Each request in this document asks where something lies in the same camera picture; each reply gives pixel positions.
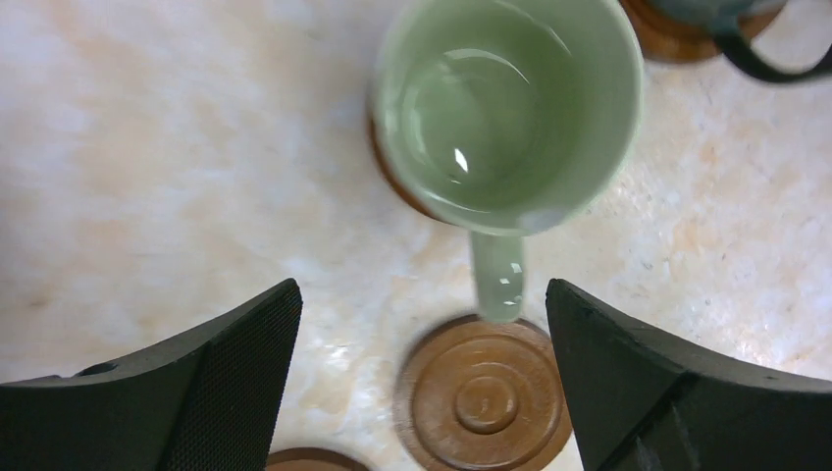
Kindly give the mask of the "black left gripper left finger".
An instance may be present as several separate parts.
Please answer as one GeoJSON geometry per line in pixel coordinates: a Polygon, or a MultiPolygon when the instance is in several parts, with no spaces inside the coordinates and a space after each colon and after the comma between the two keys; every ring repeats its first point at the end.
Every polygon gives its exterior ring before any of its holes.
{"type": "Polygon", "coordinates": [[[261,470],[302,313],[288,279],[134,353],[1,387],[5,470],[261,470]]]}

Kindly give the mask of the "light brown wooden coaster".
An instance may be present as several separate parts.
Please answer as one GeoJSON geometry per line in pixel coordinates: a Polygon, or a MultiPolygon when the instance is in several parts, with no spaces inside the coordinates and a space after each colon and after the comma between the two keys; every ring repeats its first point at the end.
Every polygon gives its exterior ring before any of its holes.
{"type": "Polygon", "coordinates": [[[319,447],[294,447],[269,455],[265,471],[369,471],[359,460],[319,447]]]}

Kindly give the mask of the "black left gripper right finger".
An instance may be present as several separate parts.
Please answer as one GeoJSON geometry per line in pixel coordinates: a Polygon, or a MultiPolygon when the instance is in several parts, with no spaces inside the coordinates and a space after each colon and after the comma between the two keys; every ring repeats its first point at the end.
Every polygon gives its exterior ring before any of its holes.
{"type": "Polygon", "coordinates": [[[744,362],[564,281],[553,350],[587,470],[827,470],[831,385],[744,362]]]}

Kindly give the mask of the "pale green mug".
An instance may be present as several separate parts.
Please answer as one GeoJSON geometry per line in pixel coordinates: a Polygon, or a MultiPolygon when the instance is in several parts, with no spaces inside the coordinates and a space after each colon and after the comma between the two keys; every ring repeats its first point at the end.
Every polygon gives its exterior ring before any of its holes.
{"type": "Polygon", "coordinates": [[[620,169],[643,67],[616,1],[410,1],[391,25],[368,113],[399,183],[469,233],[482,318],[519,318],[524,238],[620,169]]]}

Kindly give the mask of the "dark green mug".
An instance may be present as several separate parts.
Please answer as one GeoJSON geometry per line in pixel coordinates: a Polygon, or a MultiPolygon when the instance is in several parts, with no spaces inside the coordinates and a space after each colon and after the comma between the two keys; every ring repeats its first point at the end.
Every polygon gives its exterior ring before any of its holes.
{"type": "Polygon", "coordinates": [[[758,55],[742,32],[740,21],[770,13],[784,1],[758,0],[656,0],[651,3],[662,14],[707,31],[717,49],[745,75],[772,84],[794,84],[831,77],[831,53],[801,71],[786,71],[758,55]]]}

